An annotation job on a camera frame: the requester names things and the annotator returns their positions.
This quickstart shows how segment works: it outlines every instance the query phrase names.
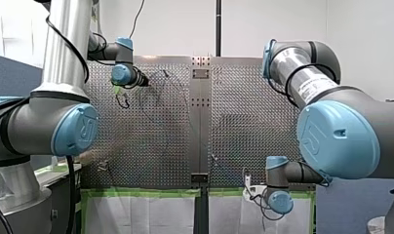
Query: black cable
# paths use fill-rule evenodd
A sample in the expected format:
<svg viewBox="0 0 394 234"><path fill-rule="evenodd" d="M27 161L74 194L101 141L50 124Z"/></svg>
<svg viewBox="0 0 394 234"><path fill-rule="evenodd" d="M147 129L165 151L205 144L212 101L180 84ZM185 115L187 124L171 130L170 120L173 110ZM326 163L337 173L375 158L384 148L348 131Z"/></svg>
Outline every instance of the black cable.
<svg viewBox="0 0 394 234"><path fill-rule="evenodd" d="M95 58L92 58L92 57L90 57L90 56L88 56L88 58L91 59L91 60L93 60L93 61L95 61L95 62L97 62L97 63L99 63L99 64L102 64L102 65L109 65L109 66L114 66L114 65L115 65L115 63L106 63L106 62L102 62L102 61L96 60Z"/></svg>
<svg viewBox="0 0 394 234"><path fill-rule="evenodd" d="M9 112L13 111L15 108L18 106L24 104L25 102L29 101L29 98L25 99L13 99L13 100L8 100L0 104L0 110L4 108L10 107L8 110L5 110L1 115L0 115L0 120ZM13 234L14 231L12 230L12 226L9 223L9 220L6 219L6 217L3 215L2 211L0 210L0 221L2 222L3 226L5 227L6 233L8 234Z"/></svg>
<svg viewBox="0 0 394 234"><path fill-rule="evenodd" d="M266 209L264 209L264 208L262 207L262 204L261 204L261 203L262 203L263 200L264 200L264 202L266 203L266 207L269 207L269 205L267 204L266 200L264 199L264 198L265 198L264 193L266 192L266 190L267 190L267 187L264 188L264 189L263 189L263 192L261 193L261 197L262 197L261 200L260 200L260 210L261 210L261 214L263 215L263 217L267 218L267 219L270 220L270 221L278 221L278 220L282 219L285 215L282 214L280 217L276 217L276 218L274 218L274 217L269 217L269 216L267 216L267 214L266 214L266 212L265 212Z"/></svg>
<svg viewBox="0 0 394 234"><path fill-rule="evenodd" d="M75 169L73 168L72 156L66 156L66 162L69 170L69 219L66 228L66 234L72 234L73 223L75 219L75 204L76 204L76 185L75 185Z"/></svg>
<svg viewBox="0 0 394 234"><path fill-rule="evenodd" d="M328 66L326 66L326 65L324 65L324 64L321 64L321 63L309 63L309 64L302 65L302 66L296 68L296 69L295 69L294 71L292 71L292 73L288 76L288 79L286 80L286 84L285 84L285 96L286 96L286 98L288 99L288 101L289 101L292 105L294 105L295 107L298 107L298 106L297 106L297 104L295 103L294 99L291 97L291 95L289 95L289 87L290 87L290 84L291 84L291 82L292 82L292 79L294 79L295 75L296 75L299 71L301 71L302 69L304 69L304 68L308 68L308 67L319 67L319 66L328 69L329 72L331 72L331 74L332 74L332 76L333 76L333 81L335 82L335 80L336 80L335 72L334 72L330 67L328 67Z"/></svg>
<svg viewBox="0 0 394 234"><path fill-rule="evenodd" d="M69 47L69 49L75 54L75 56L81 61L82 66L84 67L85 70L85 83L88 82L90 79L90 69L88 68L88 64L85 62L84 57L82 57L81 53L79 53L78 49L70 42L63 34L49 21L49 16L46 17L46 23L48 26L54 30L54 32L59 35L60 38L62 38L63 41L65 41L66 46Z"/></svg>
<svg viewBox="0 0 394 234"><path fill-rule="evenodd" d="M97 47L93 50L93 51L88 51L89 54L96 54L99 52L103 52L106 47L108 46L108 42L106 41L105 37L100 35L99 33L95 33L93 32L94 35L96 35L97 37L99 37L100 39L102 39L103 43L102 45L100 43L98 43Z"/></svg>
<svg viewBox="0 0 394 234"><path fill-rule="evenodd" d="M282 91L278 90L278 89L273 85L272 80L271 80L270 78L266 78L266 80L267 80L267 83L269 84L270 88L272 88L272 90L274 90L274 91L275 91L276 93L278 93L279 95L283 95L283 96L286 95L285 92L282 92Z"/></svg>
<svg viewBox="0 0 394 234"><path fill-rule="evenodd" d="M136 31L137 19L138 19L138 17L139 17L139 14L140 14L141 11L142 11L142 7L144 6L144 3L145 3L145 0L142 0L141 6L139 7L139 10L138 10L138 13L137 13L137 15L136 15L136 18L134 19L133 31L131 31L130 39L131 39L131 37L133 37L134 32Z"/></svg>
<svg viewBox="0 0 394 234"><path fill-rule="evenodd" d="M8 219L6 219L6 217L3 215L2 211L0 211L0 221L2 222L3 226L5 227L6 233L14 234L11 224L9 223Z"/></svg>
<svg viewBox="0 0 394 234"><path fill-rule="evenodd" d="M128 100L127 100L126 98L125 98L125 100L124 100L125 105L123 105L123 104L121 103L120 99L118 98L118 95L115 95L115 99L117 99L118 105L121 106L121 108L123 108L123 109L128 109L128 108L130 108L130 104L128 103Z"/></svg>
<svg viewBox="0 0 394 234"><path fill-rule="evenodd" d="M303 169L303 164L301 162L298 162L299 166L300 166L300 170L301 170L301 178L300 178L300 182L303 183L304 181L304 169Z"/></svg>

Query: robotic arm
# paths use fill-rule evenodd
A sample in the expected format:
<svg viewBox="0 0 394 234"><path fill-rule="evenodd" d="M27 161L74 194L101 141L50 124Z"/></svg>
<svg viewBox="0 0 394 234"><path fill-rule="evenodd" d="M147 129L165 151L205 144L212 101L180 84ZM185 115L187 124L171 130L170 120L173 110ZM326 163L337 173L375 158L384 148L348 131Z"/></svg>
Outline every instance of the robotic arm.
<svg viewBox="0 0 394 234"><path fill-rule="evenodd" d="M27 98L0 97L0 233L51 231L51 192L40 188L30 155L70 158L93 144L99 118L84 92L88 48L100 48L89 54L93 59L115 60L113 85L148 85L133 67L131 39L104 47L90 40L92 7L93 0L52 0L41 85ZM69 222L67 233L72 226Z"/></svg>
<svg viewBox="0 0 394 234"><path fill-rule="evenodd" d="M330 48L271 41L263 57L263 77L272 86L272 80L285 86L282 95L301 110L296 134L305 161L267 158L271 186L266 199L273 211L286 214L292 209L288 193L276 195L287 191L288 182L394 178L394 102L340 86L339 64ZM287 209L273 209L274 203Z"/></svg>

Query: wire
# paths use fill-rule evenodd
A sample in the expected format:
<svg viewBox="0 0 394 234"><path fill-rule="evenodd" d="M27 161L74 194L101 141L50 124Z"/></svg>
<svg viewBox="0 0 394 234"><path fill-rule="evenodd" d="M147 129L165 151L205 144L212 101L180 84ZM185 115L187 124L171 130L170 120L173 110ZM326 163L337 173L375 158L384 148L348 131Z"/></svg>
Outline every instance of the wire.
<svg viewBox="0 0 394 234"><path fill-rule="evenodd" d="M128 103L128 100L126 98L124 99L125 105L123 105L121 103L120 99L118 98L118 95L115 95L115 99L117 99L118 105L121 106L121 108L123 108L123 109L129 109L130 108L130 104Z"/></svg>
<svg viewBox="0 0 394 234"><path fill-rule="evenodd" d="M93 32L93 34L96 35L97 37L99 37L100 39L102 39L103 43L102 43L102 45L100 43L98 43L97 47L93 51L88 51L88 53L96 54L99 52L103 52L106 49L106 47L108 46L108 42L106 41L104 36L102 36L98 33L95 33L95 32Z"/></svg>
<svg viewBox="0 0 394 234"><path fill-rule="evenodd" d="M300 67L298 67L297 69L295 69L289 76L288 76L288 79L286 80L286 83L285 83L285 91L283 92L283 91L280 91L280 90L278 90L276 87L275 87L275 85L272 83L272 81L271 81L271 75L270 75L270 65L271 65L271 63L272 63L272 50L273 50L273 46L274 46L274 44L276 43L277 41L275 40L275 39L272 39L272 40L270 40L270 42L269 42L269 46L268 46L268 49L265 51L266 53L268 53L267 54L267 58L266 58L266 67L264 68L264 69L266 69L266 80L267 80L267 83L269 84L269 86L270 86L270 88L272 88L272 90L273 91L275 91L276 93L278 93L279 95L283 95L283 96L285 96L287 99L288 99L288 101L293 105L293 106L295 106L295 107L297 107L298 108L298 106L297 106L297 104L295 103L295 100L294 100L294 98L291 96L291 95L289 95L289 87L290 87L290 84L291 84L291 82L292 82L292 79L295 77L295 75L299 72L299 71L301 71L302 69L304 69L304 68L307 68L307 67L311 67L311 66L314 66L314 67L323 67L323 68L326 68L329 72L331 72L331 74L332 74L332 80L336 83L336 74L335 74L335 72L330 68L330 67L328 67L327 65L324 65L324 64L322 64L322 63L310 63L310 64L306 64L306 65L302 65L302 66L300 66Z"/></svg>
<svg viewBox="0 0 394 234"><path fill-rule="evenodd" d="M8 219L5 218L2 211L0 211L0 221L2 222L3 226L5 227L6 233L14 234L11 224L9 223Z"/></svg>
<svg viewBox="0 0 394 234"><path fill-rule="evenodd" d="M54 32L62 38L63 41L65 41L66 46L75 54L75 56L79 59L79 61L82 63L82 67L84 68L85 71L85 83L88 82L90 79L90 69L88 68L88 64L85 61L84 57L82 57L81 53L79 53L78 49L72 44L72 42L69 41L63 34L49 21L49 16L46 17L46 23L48 26L54 30Z"/></svg>
<svg viewBox="0 0 394 234"><path fill-rule="evenodd" d="M139 10L138 10L138 13L137 13L137 15L136 15L136 18L134 19L133 31L131 31L130 39L133 37L134 32L136 31L137 19L138 19L138 17L139 17L139 14L140 14L141 11L142 11L142 7L144 6L144 3L145 3L145 0L142 0L141 6L139 7Z"/></svg>
<svg viewBox="0 0 394 234"><path fill-rule="evenodd" d="M264 200L264 202L266 203L266 207L269 207L269 205L268 205L267 202L266 202L266 199L264 199L264 198L265 198L265 197L264 197L264 194L265 194L266 190L267 190L267 187L265 187L265 188L263 189L263 192L261 193L261 197L262 197L262 199L260 200L260 210L261 210L261 214L263 215L263 217L267 218L267 219L270 220L270 221L278 221L278 220L282 219L285 215L282 214L280 217L276 217L276 218L269 217L269 216L267 216L267 214L266 214L266 212L265 212L266 209L264 209L264 208L262 207L262 204L261 204L261 203L263 202L263 200Z"/></svg>
<svg viewBox="0 0 394 234"><path fill-rule="evenodd" d="M90 57L90 56L88 56L88 58L91 59L91 60L93 60L93 61L95 61L95 62L97 62L97 63L99 63L99 64L102 64L102 65L109 65L109 66L114 66L114 65L115 65L115 63L105 63L105 62L96 60L95 58L92 58L92 57Z"/></svg>
<svg viewBox="0 0 394 234"><path fill-rule="evenodd" d="M66 234L72 234L73 223L75 219L75 204L76 204L76 185L75 185L75 169L73 168L72 156L66 156L66 162L69 170L69 218L66 228Z"/></svg>

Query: green tape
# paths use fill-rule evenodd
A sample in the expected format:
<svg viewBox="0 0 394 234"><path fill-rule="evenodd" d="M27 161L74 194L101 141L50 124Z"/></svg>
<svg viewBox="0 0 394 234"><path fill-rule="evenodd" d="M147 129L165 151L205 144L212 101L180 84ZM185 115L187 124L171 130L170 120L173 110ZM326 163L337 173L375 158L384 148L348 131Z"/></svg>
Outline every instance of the green tape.
<svg viewBox="0 0 394 234"><path fill-rule="evenodd" d="M92 197L148 197L148 198L187 198L199 197L198 189L156 190L143 188L112 187L107 189L82 189L82 194Z"/></svg>
<svg viewBox="0 0 394 234"><path fill-rule="evenodd" d="M314 230L316 228L315 223L315 205L316 205L316 193L315 192L310 192L311 193L311 201L310 201L310 234L314 233Z"/></svg>
<svg viewBox="0 0 394 234"><path fill-rule="evenodd" d="M81 222L82 222L82 232L85 234L85 220L87 217L87 207L88 207L88 193L83 193L81 191L81 209L82 209L82 217L81 217Z"/></svg>
<svg viewBox="0 0 394 234"><path fill-rule="evenodd" d="M211 197L241 197L243 196L244 188L211 188L209 191L209 196ZM296 199L311 199L314 196L314 192L305 191L295 191L290 192L292 198Z"/></svg>

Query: gray wall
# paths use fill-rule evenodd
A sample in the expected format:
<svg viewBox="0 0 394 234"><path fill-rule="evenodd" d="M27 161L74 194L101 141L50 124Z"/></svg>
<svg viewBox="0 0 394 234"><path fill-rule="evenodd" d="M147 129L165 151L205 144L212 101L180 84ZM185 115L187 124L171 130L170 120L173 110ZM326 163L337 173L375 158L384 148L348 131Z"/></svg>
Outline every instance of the gray wall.
<svg viewBox="0 0 394 234"><path fill-rule="evenodd" d="M394 196L394 180L335 179L330 187L317 188L318 234L366 234L367 222L386 215Z"/></svg>
<svg viewBox="0 0 394 234"><path fill-rule="evenodd" d="M40 84L42 69L0 57L0 96L28 97ZM33 169L51 163L49 156L32 156Z"/></svg>

